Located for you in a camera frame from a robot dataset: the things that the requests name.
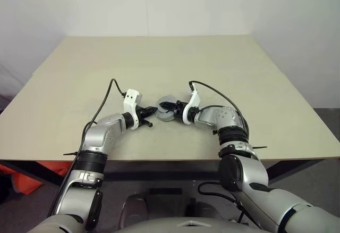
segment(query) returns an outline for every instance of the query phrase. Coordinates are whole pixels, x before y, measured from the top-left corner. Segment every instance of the orange object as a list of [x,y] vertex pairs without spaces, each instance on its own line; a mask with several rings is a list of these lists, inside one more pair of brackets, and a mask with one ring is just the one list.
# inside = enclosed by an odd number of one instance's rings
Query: orange object
[[[56,172],[57,174],[60,174],[61,176],[66,175],[72,164],[72,162],[68,161],[37,161],[37,162],[49,168],[50,170]],[[12,184],[16,192],[21,192],[28,195],[34,192],[41,185],[43,185],[42,182],[34,180],[28,176],[25,176],[24,174],[18,173],[3,165],[0,165],[0,172],[12,175]]]

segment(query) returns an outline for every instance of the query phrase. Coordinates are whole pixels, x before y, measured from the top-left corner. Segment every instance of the table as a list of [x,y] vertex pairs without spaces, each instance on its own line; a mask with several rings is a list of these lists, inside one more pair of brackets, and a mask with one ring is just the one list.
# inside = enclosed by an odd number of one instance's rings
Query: table
[[[72,160],[62,154],[78,149],[82,128],[111,78],[123,90],[142,93],[141,106],[155,105],[165,95],[186,101],[189,80],[208,83],[241,109],[250,143],[268,146],[257,150],[262,160],[288,160],[279,164],[283,171],[292,163],[340,157],[340,143],[301,94],[251,36],[240,35],[65,38],[0,115],[0,159]],[[202,106],[227,104],[197,88]],[[122,113],[122,102],[113,87],[98,118]],[[128,131],[109,159],[218,160],[218,138],[211,132],[150,121],[152,129]]]

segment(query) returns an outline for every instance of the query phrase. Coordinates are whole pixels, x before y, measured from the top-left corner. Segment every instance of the white wall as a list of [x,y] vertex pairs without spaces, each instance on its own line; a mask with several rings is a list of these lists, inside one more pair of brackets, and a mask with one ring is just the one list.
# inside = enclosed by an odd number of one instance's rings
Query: white wall
[[313,107],[340,107],[340,0],[0,0],[0,94],[65,35],[251,32]]
[[0,0],[0,94],[15,95],[65,35],[244,34],[240,0]]
[[340,0],[242,0],[245,24],[312,107],[340,107]]

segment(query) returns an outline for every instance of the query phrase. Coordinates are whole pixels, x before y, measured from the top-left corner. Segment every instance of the black cable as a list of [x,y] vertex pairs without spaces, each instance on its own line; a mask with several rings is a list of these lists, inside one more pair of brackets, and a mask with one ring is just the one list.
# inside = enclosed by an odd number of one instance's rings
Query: black cable
[[205,84],[204,82],[201,82],[201,81],[197,81],[197,80],[191,80],[189,81],[189,86],[190,86],[190,89],[191,90],[194,90],[194,87],[193,87],[193,83],[198,83],[198,84],[201,84],[207,88],[210,88],[212,91],[216,92],[218,95],[220,95],[221,97],[223,97],[224,99],[226,99],[237,111],[237,113],[239,114],[239,116],[241,117],[242,121],[243,121],[243,124],[245,126],[245,132],[246,132],[246,135],[247,135],[247,139],[249,139],[249,126],[248,126],[248,123],[247,121],[245,120],[245,118],[243,117],[242,113],[241,113],[241,110],[236,106],[236,104],[234,104],[234,102],[228,98],[226,95],[224,95],[223,93],[221,93],[220,91],[218,91],[216,88],[213,88],[212,86],[208,85],[208,84]]
[[237,223],[241,223],[243,216],[244,216],[244,212],[241,212],[240,217],[237,220]]
[[50,217],[50,216],[52,215],[52,213],[54,212],[54,210],[55,210],[55,205],[56,205],[56,203],[58,202],[58,200],[60,199],[60,196],[61,196],[61,194],[62,194],[62,191],[63,191],[63,189],[65,188],[67,179],[69,178],[70,173],[71,173],[71,171],[73,170],[74,165],[75,165],[75,163],[76,163],[76,161],[77,161],[77,159],[78,159],[78,157],[79,157],[79,155],[80,155],[81,149],[82,149],[83,144],[84,144],[85,135],[86,135],[87,131],[89,130],[89,128],[92,126],[92,124],[95,122],[96,117],[98,116],[98,114],[100,113],[101,109],[103,108],[103,106],[104,106],[104,104],[105,104],[105,102],[106,102],[106,100],[107,100],[107,97],[108,97],[108,95],[109,95],[109,93],[110,93],[110,90],[111,90],[111,86],[112,86],[112,82],[113,82],[113,81],[115,82],[118,91],[121,93],[122,96],[124,96],[124,93],[123,93],[123,92],[121,91],[121,89],[119,88],[116,79],[111,79],[111,80],[110,80],[110,83],[109,83],[109,85],[108,85],[108,88],[107,88],[105,97],[104,97],[104,99],[103,99],[103,101],[102,101],[100,107],[98,108],[98,110],[97,110],[97,112],[95,113],[95,115],[92,117],[91,121],[88,122],[88,123],[86,123],[86,125],[85,125],[84,128],[83,128],[83,132],[82,132],[82,135],[81,135],[81,143],[80,143],[79,149],[78,149],[78,151],[76,152],[76,156],[75,156],[75,158],[74,158],[74,160],[73,160],[73,162],[72,162],[72,164],[71,164],[71,167],[70,167],[70,169],[68,170],[67,174],[65,175],[64,180],[63,180],[63,182],[62,182],[62,184],[61,184],[61,186],[60,186],[60,188],[59,188],[57,194],[55,195],[55,197],[54,197],[54,199],[53,199],[53,202],[52,202],[52,205],[51,205],[51,207],[50,207],[50,209],[49,209],[49,211],[48,211],[47,217]]
[[244,213],[248,218],[249,220],[251,220],[259,229],[261,229],[260,226],[257,225],[257,223],[255,222],[255,220],[253,219],[253,217],[246,211],[246,209],[240,204],[240,202],[238,202],[235,199],[231,198],[231,197],[228,197],[226,195],[223,195],[221,193],[217,193],[217,192],[203,192],[201,191],[201,187],[203,187],[204,185],[221,185],[221,183],[219,182],[214,182],[214,181],[206,181],[206,182],[202,182],[199,186],[197,186],[197,191],[199,194],[201,195],[206,195],[206,196],[217,196],[217,197],[221,197],[221,198],[224,198],[232,203],[234,203],[236,205],[236,207],[242,212]]
[[223,195],[223,194],[217,193],[217,192],[203,192],[203,191],[201,191],[201,188],[204,185],[219,185],[220,186],[221,184],[219,182],[214,182],[214,181],[202,182],[199,186],[197,186],[197,191],[201,195],[205,195],[205,196],[217,196],[217,197],[224,198],[224,199],[234,203],[237,206],[237,201],[235,199],[231,198],[231,197],[228,197],[226,195]]
[[116,79],[112,79],[112,80],[115,82],[116,87],[117,87],[119,93],[121,93],[121,95],[122,95],[123,97],[125,97],[126,92],[122,92],[122,90],[121,90],[121,88],[119,87],[118,82],[116,81]]
[[224,106],[223,106],[223,105],[208,105],[208,106],[206,106],[206,107],[201,108],[200,111],[202,112],[202,111],[204,111],[205,109],[211,108],[211,107],[224,107]]
[[267,148],[268,146],[253,146],[253,149],[263,149]]
[[84,126],[83,132],[82,132],[82,134],[81,134],[81,139],[82,139],[82,140],[83,140],[83,138],[85,137],[85,134],[86,134],[86,132],[87,132],[87,130],[88,130],[90,124],[91,124],[91,121],[87,122],[86,125]]

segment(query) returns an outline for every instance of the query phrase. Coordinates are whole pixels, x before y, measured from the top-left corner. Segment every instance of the table leg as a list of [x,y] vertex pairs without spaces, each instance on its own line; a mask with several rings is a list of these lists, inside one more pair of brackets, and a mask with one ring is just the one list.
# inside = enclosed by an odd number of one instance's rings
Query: table leg
[[0,164],[46,184],[60,186],[64,179],[36,161],[0,160]]
[[283,160],[267,168],[269,184],[308,168],[322,160]]

